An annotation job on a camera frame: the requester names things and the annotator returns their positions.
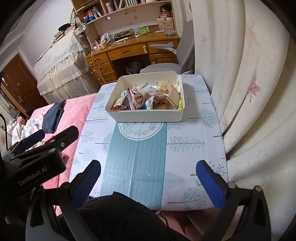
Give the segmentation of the white red snack bag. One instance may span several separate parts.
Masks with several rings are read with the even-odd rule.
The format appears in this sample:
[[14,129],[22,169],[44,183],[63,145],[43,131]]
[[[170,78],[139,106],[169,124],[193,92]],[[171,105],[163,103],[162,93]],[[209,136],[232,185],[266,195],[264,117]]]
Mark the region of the white red snack bag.
[[144,96],[136,89],[127,88],[127,97],[131,110],[140,109],[144,105]]

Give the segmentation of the dark blue folded cloth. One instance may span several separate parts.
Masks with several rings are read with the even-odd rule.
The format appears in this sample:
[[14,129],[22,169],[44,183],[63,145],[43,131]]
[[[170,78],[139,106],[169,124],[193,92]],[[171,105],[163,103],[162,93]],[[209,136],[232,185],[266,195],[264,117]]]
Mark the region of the dark blue folded cloth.
[[55,133],[63,115],[65,103],[65,99],[55,102],[53,106],[44,114],[42,130],[45,133]]

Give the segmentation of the floral blue tablecloth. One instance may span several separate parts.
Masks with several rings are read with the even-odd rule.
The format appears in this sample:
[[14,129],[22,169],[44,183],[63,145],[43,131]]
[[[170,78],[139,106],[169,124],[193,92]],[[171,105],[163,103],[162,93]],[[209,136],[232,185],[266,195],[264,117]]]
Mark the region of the floral blue tablecloth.
[[177,123],[115,122],[104,110],[115,85],[104,85],[83,126],[70,178],[97,160],[101,174],[91,197],[119,192],[151,210],[211,208],[196,163],[205,160],[227,179],[223,136],[203,77],[184,75],[182,81],[185,111]]

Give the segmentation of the brown wooden door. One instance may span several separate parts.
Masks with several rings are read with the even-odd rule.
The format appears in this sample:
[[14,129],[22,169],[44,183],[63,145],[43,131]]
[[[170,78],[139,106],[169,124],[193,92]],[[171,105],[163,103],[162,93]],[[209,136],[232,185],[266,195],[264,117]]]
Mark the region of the brown wooden door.
[[23,117],[29,118],[39,108],[48,103],[37,89],[37,80],[32,75],[20,54],[16,54],[2,69],[3,87],[11,96],[13,105],[21,111]]

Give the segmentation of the lace covered piano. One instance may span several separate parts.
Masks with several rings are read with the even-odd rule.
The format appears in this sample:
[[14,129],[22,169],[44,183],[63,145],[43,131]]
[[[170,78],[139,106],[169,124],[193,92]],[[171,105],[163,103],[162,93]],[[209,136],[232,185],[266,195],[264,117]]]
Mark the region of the lace covered piano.
[[89,67],[88,42],[73,31],[54,43],[34,65],[37,88],[48,104],[97,93],[99,81]]

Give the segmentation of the sandwich bread packet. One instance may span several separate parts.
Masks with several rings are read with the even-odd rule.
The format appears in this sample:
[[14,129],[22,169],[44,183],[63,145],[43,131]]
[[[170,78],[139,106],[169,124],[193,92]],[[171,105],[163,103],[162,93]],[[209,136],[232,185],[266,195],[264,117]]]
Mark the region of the sandwich bread packet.
[[181,94],[178,92],[177,89],[175,89],[175,87],[171,86],[166,98],[174,108],[177,108],[181,98]]

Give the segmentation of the white plastic storage bin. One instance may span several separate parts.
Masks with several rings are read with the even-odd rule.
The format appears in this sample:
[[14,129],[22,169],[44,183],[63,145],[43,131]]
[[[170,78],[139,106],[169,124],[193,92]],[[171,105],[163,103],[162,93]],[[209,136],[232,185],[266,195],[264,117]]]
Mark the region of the white plastic storage bin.
[[[181,94],[177,108],[167,100],[170,87]],[[131,110],[127,88],[136,89],[144,96],[144,105]],[[117,122],[179,122],[185,109],[181,75],[173,71],[126,75],[116,82],[106,104],[107,112]]]

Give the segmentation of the wooden desk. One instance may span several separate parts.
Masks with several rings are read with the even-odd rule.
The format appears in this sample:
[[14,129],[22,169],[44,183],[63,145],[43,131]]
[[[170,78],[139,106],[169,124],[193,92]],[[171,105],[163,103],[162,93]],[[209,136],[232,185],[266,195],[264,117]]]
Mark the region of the wooden desk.
[[165,33],[148,33],[134,37],[121,43],[110,44],[105,49],[86,56],[91,73],[99,84],[116,82],[119,77],[126,75],[126,66],[133,61],[141,63],[145,68],[158,63],[178,63],[174,53],[153,48],[152,44],[171,44],[177,48],[180,38]]

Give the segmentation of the wooden bookshelf hutch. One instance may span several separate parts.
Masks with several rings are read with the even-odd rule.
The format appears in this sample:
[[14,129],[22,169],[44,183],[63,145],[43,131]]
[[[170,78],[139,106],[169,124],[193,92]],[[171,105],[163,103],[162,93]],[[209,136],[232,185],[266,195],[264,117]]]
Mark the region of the wooden bookshelf hutch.
[[171,1],[71,1],[75,14],[82,23],[84,17],[89,32],[89,44],[95,43],[104,33],[110,35],[141,26],[156,25],[160,7]]

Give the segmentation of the grey office chair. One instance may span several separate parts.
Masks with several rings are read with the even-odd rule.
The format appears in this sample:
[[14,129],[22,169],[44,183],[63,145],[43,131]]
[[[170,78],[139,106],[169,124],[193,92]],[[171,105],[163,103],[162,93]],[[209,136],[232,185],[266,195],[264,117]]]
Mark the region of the grey office chair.
[[177,49],[170,44],[152,44],[151,48],[172,52],[177,58],[176,63],[155,63],[140,70],[140,73],[174,71],[177,74],[191,73],[189,62],[194,54],[194,26],[193,21],[185,23]]

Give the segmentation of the cream floral curtain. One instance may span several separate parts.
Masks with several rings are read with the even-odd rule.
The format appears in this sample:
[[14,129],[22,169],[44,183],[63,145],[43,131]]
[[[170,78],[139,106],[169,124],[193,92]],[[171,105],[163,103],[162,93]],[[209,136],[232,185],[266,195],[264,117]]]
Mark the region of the cream floral curtain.
[[174,1],[194,24],[228,180],[262,187],[272,240],[295,240],[295,1]]

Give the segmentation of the doll on shelf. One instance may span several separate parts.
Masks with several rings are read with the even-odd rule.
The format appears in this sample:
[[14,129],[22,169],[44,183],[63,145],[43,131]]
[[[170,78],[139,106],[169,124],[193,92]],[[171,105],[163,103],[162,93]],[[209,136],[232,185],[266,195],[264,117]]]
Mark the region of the doll on shelf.
[[172,7],[170,4],[163,4],[162,6],[160,6],[159,8],[160,11],[160,18],[170,18],[173,16],[172,14]]

